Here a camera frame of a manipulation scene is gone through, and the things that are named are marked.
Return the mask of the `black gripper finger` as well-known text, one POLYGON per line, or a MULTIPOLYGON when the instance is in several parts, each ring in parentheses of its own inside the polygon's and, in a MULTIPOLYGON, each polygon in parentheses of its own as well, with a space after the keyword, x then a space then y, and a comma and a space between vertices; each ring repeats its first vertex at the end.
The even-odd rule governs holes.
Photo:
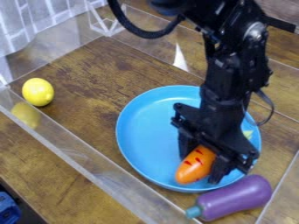
POLYGON ((202 143, 202 136, 198 132, 190 132, 188 130, 179 129, 179 154, 180 159, 184 159, 194 149, 202 143))
POLYGON ((212 162, 208 183, 216 185, 222 179, 236 169, 236 155, 219 154, 212 162))

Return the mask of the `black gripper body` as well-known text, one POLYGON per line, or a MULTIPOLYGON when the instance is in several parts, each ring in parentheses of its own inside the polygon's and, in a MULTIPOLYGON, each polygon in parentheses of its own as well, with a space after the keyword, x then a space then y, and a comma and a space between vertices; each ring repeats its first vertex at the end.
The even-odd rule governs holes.
POLYGON ((206 86, 200 87, 200 105, 198 108, 183 103, 174 104, 175 116, 172 126, 178 129, 198 132, 200 145, 216 156, 236 155, 236 169, 248 173, 254 161, 259 158, 258 148, 242 132, 250 94, 223 99, 206 86))

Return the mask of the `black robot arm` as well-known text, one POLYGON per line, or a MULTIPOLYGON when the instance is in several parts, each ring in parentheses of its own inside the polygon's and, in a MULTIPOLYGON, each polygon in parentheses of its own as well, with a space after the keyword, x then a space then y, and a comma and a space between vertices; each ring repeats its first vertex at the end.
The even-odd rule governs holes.
POLYGON ((198 145, 216 154, 208 182, 216 184, 235 169, 248 172, 259 158, 240 124, 247 120, 251 95, 270 104, 267 16, 255 0, 150 0, 163 15, 187 18, 202 32, 208 62, 200 86, 200 106, 174 105, 180 156, 198 145))

